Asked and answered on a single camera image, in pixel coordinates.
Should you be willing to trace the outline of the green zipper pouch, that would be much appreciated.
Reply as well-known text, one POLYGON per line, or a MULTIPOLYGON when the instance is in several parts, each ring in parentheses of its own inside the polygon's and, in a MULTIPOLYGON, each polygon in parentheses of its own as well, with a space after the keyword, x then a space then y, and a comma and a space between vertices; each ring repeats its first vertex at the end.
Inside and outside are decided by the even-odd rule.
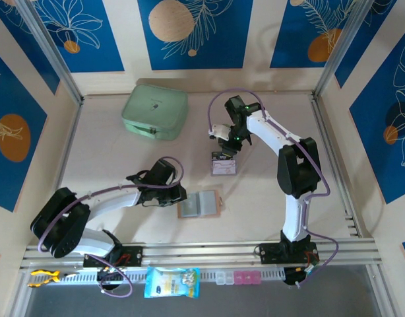
POLYGON ((182 90, 137 85, 121 113, 127 131, 173 141, 185 124, 189 111, 188 94, 182 90))

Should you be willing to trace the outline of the blue snack packet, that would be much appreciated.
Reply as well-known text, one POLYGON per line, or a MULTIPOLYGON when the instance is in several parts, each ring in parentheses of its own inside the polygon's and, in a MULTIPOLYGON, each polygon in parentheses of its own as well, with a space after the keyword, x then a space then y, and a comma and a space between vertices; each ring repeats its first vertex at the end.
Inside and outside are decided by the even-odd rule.
POLYGON ((185 296, 197 299, 200 280, 199 268, 149 267, 146 272, 144 298, 185 296))

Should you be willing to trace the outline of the clear pill box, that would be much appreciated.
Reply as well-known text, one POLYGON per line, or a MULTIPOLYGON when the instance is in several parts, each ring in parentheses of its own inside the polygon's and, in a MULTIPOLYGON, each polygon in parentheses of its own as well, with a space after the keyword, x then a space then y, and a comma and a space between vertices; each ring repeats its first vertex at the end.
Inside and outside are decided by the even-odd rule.
POLYGON ((217 285, 233 285, 234 273, 232 271, 217 271, 215 283, 217 285))

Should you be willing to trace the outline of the pink pill box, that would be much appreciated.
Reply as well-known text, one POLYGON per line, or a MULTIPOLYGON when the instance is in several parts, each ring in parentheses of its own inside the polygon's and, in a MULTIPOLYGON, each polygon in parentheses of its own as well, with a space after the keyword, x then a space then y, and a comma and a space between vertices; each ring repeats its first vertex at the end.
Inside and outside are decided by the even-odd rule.
POLYGON ((260 285, 261 273, 260 271, 234 271, 234 284, 235 285, 260 285))

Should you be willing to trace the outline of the aluminium mounting rail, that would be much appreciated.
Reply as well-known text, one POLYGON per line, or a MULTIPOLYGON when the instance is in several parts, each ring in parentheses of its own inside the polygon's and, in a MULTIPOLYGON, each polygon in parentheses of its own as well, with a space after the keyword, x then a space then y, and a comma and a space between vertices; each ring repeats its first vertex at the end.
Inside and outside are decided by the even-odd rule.
MULTIPOLYGON (((261 267, 261 259, 254 242, 207 242, 207 243, 171 243, 144 244, 134 243, 126 246, 142 246, 142 267, 199 267, 199 268, 238 268, 261 267)), ((379 265, 383 261, 372 238, 341 238, 339 249, 329 265, 379 265)), ((84 257, 69 254, 64 258, 53 258, 40 253, 35 246, 28 246, 20 268, 57 269, 82 267, 84 257)))

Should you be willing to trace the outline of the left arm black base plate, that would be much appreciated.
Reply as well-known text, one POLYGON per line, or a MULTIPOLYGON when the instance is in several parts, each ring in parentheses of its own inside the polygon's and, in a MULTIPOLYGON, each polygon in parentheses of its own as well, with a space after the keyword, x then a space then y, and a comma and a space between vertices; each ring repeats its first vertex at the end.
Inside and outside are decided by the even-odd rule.
MULTIPOLYGON (((142 246, 116 246, 103 259, 117 267, 140 267, 142 262, 142 246)), ((83 260, 83 267, 103 267, 104 264, 88 256, 83 260)))

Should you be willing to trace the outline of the aluminium table side rail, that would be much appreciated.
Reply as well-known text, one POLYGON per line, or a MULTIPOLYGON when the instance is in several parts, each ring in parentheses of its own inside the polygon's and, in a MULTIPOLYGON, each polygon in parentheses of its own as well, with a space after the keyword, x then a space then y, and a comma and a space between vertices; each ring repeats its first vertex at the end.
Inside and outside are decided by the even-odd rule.
POLYGON ((315 98, 311 100, 311 107, 313 109, 313 114, 321 134, 323 145, 325 147, 325 152, 331 168, 331 174, 344 208, 344 218, 347 222, 350 236, 354 238, 364 238, 365 235, 359 226, 356 210, 354 209, 354 203, 350 196, 344 179, 343 171, 338 160, 338 151, 333 142, 332 129, 325 116, 325 111, 321 108, 321 105, 315 98))
POLYGON ((71 130, 70 130, 70 133, 69 133, 69 138, 67 139, 67 144, 66 144, 65 149, 63 151, 61 165, 60 165, 59 172, 57 174, 57 179, 56 179, 56 182, 55 182, 55 185, 54 185, 54 188, 53 188, 55 190, 57 190, 60 187, 60 185, 61 185, 61 183, 63 181, 63 177, 64 177, 65 170, 66 170, 66 167, 67 167, 67 163, 68 163, 68 160, 69 160, 71 148, 73 146, 73 141, 75 139, 75 134, 76 134, 76 131, 77 131, 79 120, 80 120, 80 115, 81 115, 81 112, 82 112, 83 104, 84 104, 84 101, 82 100, 82 102, 80 103, 80 105, 78 107, 78 110, 77 110, 77 112, 75 114, 73 124, 71 126, 71 130))

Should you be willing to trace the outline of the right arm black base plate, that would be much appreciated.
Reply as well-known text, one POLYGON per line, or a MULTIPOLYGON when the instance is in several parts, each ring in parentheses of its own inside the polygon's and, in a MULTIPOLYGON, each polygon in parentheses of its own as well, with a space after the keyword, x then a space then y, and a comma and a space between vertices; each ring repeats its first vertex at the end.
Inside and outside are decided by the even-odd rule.
POLYGON ((262 243, 258 247, 262 264, 319 263, 319 255, 315 252, 317 246, 313 242, 293 250, 282 243, 262 243))

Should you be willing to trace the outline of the aluminium frame post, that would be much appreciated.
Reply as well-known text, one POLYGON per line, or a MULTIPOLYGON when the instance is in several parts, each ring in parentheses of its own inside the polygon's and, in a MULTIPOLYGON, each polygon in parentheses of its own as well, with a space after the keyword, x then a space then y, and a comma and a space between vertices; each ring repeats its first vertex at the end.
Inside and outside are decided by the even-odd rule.
POLYGON ((65 85, 71 98, 77 106, 82 106, 83 96, 75 83, 67 64, 60 54, 53 38, 48 32, 45 24, 42 22, 39 14, 35 10, 30 0, 14 0, 16 8, 22 16, 24 22, 31 31, 34 39, 37 41, 40 49, 43 51, 47 60, 65 85))
POLYGON ((375 0, 357 0, 355 2, 354 11, 348 17, 348 21, 345 24, 328 61, 325 63, 323 72, 312 92, 313 100, 317 101, 325 91, 328 82, 331 80, 343 57, 346 55, 348 48, 353 42, 374 2, 375 0))

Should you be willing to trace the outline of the yellow handled pliers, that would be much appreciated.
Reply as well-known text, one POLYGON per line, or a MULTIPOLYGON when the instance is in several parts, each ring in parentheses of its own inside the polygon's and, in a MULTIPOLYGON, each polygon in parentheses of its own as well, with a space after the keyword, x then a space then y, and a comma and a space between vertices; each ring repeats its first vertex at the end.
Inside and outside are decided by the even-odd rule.
POLYGON ((59 270, 49 271, 49 270, 44 270, 44 269, 37 269, 37 270, 32 271, 30 273, 30 276, 33 276, 33 277, 45 276, 46 278, 43 281, 40 281, 39 283, 28 283, 28 287, 37 288, 37 287, 46 285, 48 283, 59 283, 63 278, 74 277, 76 275, 78 275, 78 273, 73 273, 73 272, 62 273, 59 270))

